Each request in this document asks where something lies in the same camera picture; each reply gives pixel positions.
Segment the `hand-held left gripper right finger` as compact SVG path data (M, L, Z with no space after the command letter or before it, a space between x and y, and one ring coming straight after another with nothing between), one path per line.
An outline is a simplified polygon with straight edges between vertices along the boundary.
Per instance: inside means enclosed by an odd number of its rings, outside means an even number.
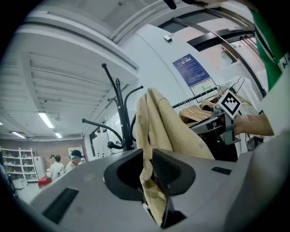
M156 178L166 196L161 228L168 228L186 218L182 212L175 210L172 197L184 194L195 181L196 173L189 164L158 149L153 150L152 158Z

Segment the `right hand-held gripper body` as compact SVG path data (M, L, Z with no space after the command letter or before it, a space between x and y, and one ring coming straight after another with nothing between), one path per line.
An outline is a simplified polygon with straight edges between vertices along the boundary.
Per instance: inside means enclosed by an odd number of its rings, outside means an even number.
M217 140L223 141L226 145L237 143L240 139L234 134L234 117L241 105L238 98L227 90L217 104L211 107L211 117L191 126L190 129L198 135L213 131L217 135Z

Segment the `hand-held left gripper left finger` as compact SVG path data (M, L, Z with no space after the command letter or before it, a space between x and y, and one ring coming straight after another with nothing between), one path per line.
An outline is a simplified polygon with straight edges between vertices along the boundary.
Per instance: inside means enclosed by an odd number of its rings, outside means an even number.
M143 150L131 151L127 156L109 165L104 172L104 183L118 198L143 201L140 174L143 170Z

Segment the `tan beige garment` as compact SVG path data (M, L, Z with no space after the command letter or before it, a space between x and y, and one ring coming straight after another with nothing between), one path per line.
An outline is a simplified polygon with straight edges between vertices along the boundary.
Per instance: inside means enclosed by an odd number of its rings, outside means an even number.
M140 183L153 219L161 225L167 198L151 178L155 173L152 150L164 149L209 160L214 157L205 142L182 122L155 88L149 88L137 103L135 136L137 148L143 150Z

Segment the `black coat stand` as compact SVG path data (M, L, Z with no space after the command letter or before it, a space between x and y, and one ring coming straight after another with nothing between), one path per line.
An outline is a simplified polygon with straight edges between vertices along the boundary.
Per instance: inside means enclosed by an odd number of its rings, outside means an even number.
M122 135L119 135L118 132L116 132L114 129L112 129L109 126L106 126L104 124L100 124L97 122L93 122L93 121L89 121L85 118L81 119L82 123L86 123L89 125L93 125L93 126L97 126L100 128L104 128L108 131L111 131L118 139L120 143L114 143L112 141L109 141L107 143L107 147L109 149L117 149L117 150L133 150L134 149L134 145L133 142L135 141L135 139L133 138L133 127L135 124L135 116L133 117L132 121L130 121L129 119L129 114L128 114L128 109L127 109L127 100L129 98L129 96L140 90L143 89L143 86L139 86L138 88L133 89L132 91L130 91L125 98L122 97L122 92L121 92L121 83L120 80L117 78L115 81L113 81L113 78L107 68L107 64L103 63L101 65L101 67L105 70L112 86L114 89L114 92L116 94L116 96L114 98L109 98L108 101L114 101L116 106L117 106L117 111L118 111L118 115L120 118L120 123L121 123L121 132Z

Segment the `person's right forearm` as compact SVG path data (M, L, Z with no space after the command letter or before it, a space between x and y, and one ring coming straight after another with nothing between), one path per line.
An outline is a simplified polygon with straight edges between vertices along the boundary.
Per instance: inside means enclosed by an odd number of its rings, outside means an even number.
M235 116L234 134L239 135L241 133L261 136L274 135L273 129L265 114Z

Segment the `wooden hangers group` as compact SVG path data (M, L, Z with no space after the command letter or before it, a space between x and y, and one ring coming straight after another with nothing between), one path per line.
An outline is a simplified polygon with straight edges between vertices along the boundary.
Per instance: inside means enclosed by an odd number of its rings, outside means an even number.
M183 123L188 127L194 126L212 117L212 107L216 106L216 103L212 103L208 100L203 100L200 106L193 105L182 109L179 112L179 117Z

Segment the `white hanging garment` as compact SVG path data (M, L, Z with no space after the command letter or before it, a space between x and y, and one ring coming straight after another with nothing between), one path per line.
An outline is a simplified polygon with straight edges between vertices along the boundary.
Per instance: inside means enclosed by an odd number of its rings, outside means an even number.
M262 111L261 101L254 91L252 82L242 76L234 76L230 80L223 82L218 87L219 94L225 93L230 89L242 103L240 112L242 115L257 115Z

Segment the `framed evacuation map sign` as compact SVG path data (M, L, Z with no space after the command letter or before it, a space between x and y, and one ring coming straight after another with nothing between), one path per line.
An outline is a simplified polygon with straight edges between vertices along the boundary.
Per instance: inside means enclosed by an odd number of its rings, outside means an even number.
M206 80L201 81L198 84L195 84L194 86L191 86L190 89L194 95L198 95L198 94L201 94L201 93L206 92L208 90L211 90L214 87L216 87L216 83L210 77Z

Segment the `black garment rack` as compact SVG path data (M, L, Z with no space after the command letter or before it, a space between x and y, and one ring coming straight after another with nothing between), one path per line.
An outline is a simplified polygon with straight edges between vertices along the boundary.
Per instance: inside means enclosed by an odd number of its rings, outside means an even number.
M192 102L193 100L196 100L196 99L198 99L198 98L201 98L201 97L203 97L203 96L207 96L209 93L211 93L211 92L215 92L216 93L216 95L218 96L218 97L220 97L221 96L221 93L218 91L218 88L217 87L213 87L213 88L211 88L211 89L209 89L209 90L207 90L207 91L204 91L204 92L202 92L202 93L200 93L200 94L198 94L198 95L195 95L194 97L191 97L191 98L189 98L189 99L186 99L186 100L184 100L184 101L182 101L182 102L180 102L180 103L177 103L177 104L175 104L174 106L172 106L173 108L177 108L177 107L181 107L182 105L185 105L185 104L187 104L187 103L190 103L190 102Z

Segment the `black hanging garment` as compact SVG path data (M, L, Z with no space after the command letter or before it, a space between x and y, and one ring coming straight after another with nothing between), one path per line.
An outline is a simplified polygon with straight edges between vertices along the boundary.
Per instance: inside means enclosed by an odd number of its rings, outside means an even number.
M208 146L215 160L236 162L238 159L237 150L234 144L226 145L214 131L199 134Z

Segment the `person's green shirt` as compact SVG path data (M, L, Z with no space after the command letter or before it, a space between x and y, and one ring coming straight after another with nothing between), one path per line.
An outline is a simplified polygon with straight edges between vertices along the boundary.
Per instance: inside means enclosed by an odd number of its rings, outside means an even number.
M282 48L262 14L253 10L251 14L257 50L266 69L268 90L271 90L284 72L290 72L290 54Z

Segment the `white table with red tablecloth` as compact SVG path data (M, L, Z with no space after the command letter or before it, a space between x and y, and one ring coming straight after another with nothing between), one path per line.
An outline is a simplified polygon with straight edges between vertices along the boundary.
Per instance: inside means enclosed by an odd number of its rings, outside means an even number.
M47 187L50 183L52 182L51 178L48 176L44 176L42 177L39 181L38 181L38 187L40 189L44 189L45 187Z

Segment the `long white shelving unit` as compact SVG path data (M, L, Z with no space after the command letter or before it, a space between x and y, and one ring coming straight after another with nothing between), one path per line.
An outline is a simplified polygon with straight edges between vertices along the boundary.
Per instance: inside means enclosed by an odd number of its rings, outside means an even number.
M26 149L6 149L1 148L4 160L5 170L15 179L26 180L27 182L36 182L39 180L34 158L35 150Z

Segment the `blue wall poster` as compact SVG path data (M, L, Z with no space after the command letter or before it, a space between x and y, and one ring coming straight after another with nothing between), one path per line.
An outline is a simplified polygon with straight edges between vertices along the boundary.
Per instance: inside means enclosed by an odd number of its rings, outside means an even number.
M173 62L188 87L192 87L210 78L209 73L203 66L191 55L187 54Z

